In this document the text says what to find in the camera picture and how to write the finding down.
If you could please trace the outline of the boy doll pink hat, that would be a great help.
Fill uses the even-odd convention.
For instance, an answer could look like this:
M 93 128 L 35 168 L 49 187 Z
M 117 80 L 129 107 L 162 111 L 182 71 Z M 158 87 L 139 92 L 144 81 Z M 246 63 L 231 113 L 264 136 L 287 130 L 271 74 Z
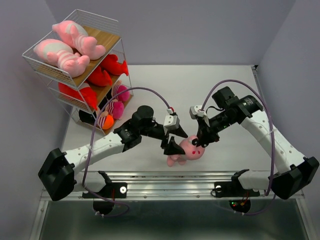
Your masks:
M 122 85 L 122 84 L 115 84 L 111 90 L 107 93 L 106 95 L 106 98 L 108 100 L 110 100 L 114 95 L 117 95 L 115 100 L 119 101 L 119 102 L 126 102 L 131 94 L 129 91 L 125 91 L 127 90 L 128 88 L 125 86 L 125 85 Z
M 115 120 L 121 119 L 124 113 L 124 104 L 121 101 L 112 100 L 100 114 L 100 118 L 111 115 Z

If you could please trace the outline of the boy doll black hair orange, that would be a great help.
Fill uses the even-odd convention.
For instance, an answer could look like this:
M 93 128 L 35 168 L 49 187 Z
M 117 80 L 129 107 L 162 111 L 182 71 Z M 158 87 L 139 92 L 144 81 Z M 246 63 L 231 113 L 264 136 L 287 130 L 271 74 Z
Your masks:
M 108 130 L 114 125 L 114 118 L 110 114 L 100 116 L 97 125 L 103 130 Z

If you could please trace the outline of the red whale plush back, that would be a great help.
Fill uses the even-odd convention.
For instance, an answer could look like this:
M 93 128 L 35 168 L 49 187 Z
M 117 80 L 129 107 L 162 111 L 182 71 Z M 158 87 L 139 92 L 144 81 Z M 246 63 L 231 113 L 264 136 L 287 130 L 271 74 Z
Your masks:
M 90 84 L 93 84 L 98 87 L 112 86 L 113 81 L 109 73 L 98 66 L 86 79 Z

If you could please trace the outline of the red shark plush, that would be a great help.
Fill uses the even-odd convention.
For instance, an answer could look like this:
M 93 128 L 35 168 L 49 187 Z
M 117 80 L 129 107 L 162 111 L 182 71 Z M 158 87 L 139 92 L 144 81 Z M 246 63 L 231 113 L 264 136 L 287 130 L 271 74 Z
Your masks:
M 75 90 L 64 83 L 58 83 L 58 89 L 61 93 L 74 99 L 85 101 L 89 107 L 95 111 L 98 109 L 98 100 L 96 92 L 91 88 L 88 82 L 84 82 L 78 90 Z
M 122 63 L 118 62 L 118 57 L 115 54 L 108 54 L 100 63 L 100 66 L 107 72 L 115 76 L 125 74 L 129 75 L 127 62 L 124 60 Z

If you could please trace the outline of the pink frog plush striped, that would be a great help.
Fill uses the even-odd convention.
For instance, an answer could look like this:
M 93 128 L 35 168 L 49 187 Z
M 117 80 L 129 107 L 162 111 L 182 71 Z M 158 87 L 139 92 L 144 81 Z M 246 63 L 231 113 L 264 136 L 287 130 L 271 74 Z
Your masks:
M 82 75 L 90 63 L 87 55 L 79 55 L 66 43 L 57 39 L 45 39 L 38 43 L 33 52 L 46 63 L 67 72 L 72 78 Z

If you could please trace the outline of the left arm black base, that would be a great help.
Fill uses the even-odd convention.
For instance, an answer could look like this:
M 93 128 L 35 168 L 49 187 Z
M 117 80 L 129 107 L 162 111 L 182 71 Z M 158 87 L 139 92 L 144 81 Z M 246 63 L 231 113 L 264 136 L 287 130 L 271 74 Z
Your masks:
M 130 206 L 116 199 L 127 197 L 128 184 L 114 182 L 105 171 L 89 172 L 84 176 L 82 198 L 93 199 L 95 215 L 102 218 L 119 217 L 130 210 Z

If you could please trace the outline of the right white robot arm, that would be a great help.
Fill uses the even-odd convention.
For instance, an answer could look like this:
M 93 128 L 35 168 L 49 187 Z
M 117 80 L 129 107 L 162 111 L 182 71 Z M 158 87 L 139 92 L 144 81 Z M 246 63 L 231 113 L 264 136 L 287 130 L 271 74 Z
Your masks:
M 197 139 L 192 143 L 205 148 L 220 140 L 219 132 L 238 123 L 271 158 L 270 174 L 249 169 L 238 171 L 229 181 L 215 183 L 215 197 L 242 197 L 245 193 L 257 197 L 259 191 L 271 190 L 277 197 L 287 200 L 312 181 L 319 161 L 295 149 L 270 122 L 266 108 L 254 96 L 238 98 L 226 86 L 212 98 L 221 109 L 214 117 L 209 118 L 201 105 L 189 109 L 191 118 L 198 124 Z

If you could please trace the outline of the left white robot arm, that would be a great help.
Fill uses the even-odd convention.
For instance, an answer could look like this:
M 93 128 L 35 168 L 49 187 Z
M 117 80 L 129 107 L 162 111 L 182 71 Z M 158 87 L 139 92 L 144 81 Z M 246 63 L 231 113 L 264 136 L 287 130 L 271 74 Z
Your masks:
M 91 164 L 134 148 L 143 136 L 160 140 L 164 155 L 185 153 L 175 142 L 175 136 L 188 136 L 177 113 L 169 108 L 164 123 L 160 124 L 154 119 L 153 108 L 141 105 L 129 120 L 101 139 L 65 152 L 59 148 L 51 150 L 38 177 L 52 201 L 62 200 L 72 192 L 85 190 L 83 178 L 88 174 L 83 171 Z

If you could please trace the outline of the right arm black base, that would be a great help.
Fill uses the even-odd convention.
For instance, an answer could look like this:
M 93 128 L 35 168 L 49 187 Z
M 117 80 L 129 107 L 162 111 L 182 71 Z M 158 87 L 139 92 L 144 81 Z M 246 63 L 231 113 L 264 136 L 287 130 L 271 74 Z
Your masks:
M 244 189 L 239 181 L 239 177 L 248 171 L 248 169 L 244 169 L 236 172 L 229 181 L 215 182 L 210 194 L 215 198 L 232 198 L 228 202 L 235 213 L 253 215 L 248 213 L 251 209 L 250 197 L 259 197 L 260 192 L 259 190 Z

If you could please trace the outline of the aluminium rail frame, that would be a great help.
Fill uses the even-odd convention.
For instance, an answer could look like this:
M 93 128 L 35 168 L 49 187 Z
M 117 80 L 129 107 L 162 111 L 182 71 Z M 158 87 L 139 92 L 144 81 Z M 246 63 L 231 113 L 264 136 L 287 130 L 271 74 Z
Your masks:
M 127 183 L 126 198 L 117 198 L 124 201 L 187 201 L 187 200 L 231 200 L 231 197 L 217 198 L 211 195 L 216 182 L 227 182 L 235 172 L 229 171 L 114 171 L 107 172 L 113 182 Z M 44 187 L 44 197 L 51 200 Z M 83 191 L 73 191 L 61 200 L 72 197 L 82 198 Z M 250 197 L 261 199 L 265 197 L 264 191 L 260 196 Z

